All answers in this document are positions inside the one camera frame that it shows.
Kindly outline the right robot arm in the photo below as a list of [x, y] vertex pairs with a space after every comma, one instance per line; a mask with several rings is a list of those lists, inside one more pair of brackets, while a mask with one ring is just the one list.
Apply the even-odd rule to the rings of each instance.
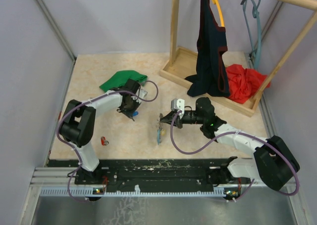
[[174, 99], [171, 101], [171, 111], [167, 115], [159, 115], [158, 121], [159, 128], [166, 123], [169, 124], [170, 131], [174, 128], [181, 129], [185, 124], [199, 125], [200, 131], [209, 142], [192, 154], [201, 152], [212, 142], [217, 142], [232, 146], [250, 156], [246, 159], [231, 157], [218, 169], [213, 169], [210, 174], [212, 184], [233, 183], [243, 177], [260, 180], [268, 188], [280, 191], [294, 179], [293, 194], [299, 190], [297, 172], [300, 166], [284, 140], [276, 135], [270, 138], [256, 137], [233, 127], [216, 116], [208, 97], [198, 98], [194, 110], [186, 106], [183, 99]]

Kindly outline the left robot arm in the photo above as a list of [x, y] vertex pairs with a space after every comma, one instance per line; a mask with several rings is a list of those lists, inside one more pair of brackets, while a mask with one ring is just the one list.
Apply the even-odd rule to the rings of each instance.
[[128, 79], [122, 87], [114, 87], [101, 96], [85, 102], [71, 100], [57, 126], [57, 138], [74, 149], [79, 158], [79, 169], [91, 183], [103, 178], [100, 161], [92, 146], [95, 120], [100, 115], [116, 109], [117, 112], [133, 119], [147, 91], [139, 82]]

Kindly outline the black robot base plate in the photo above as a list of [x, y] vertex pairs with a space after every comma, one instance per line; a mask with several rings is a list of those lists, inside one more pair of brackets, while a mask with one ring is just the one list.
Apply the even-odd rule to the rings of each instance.
[[100, 160], [101, 177], [90, 178], [78, 170], [76, 185], [92, 185], [95, 194], [111, 192], [186, 193], [213, 192], [221, 184], [238, 188], [249, 178], [235, 178], [227, 159], [109, 159]]

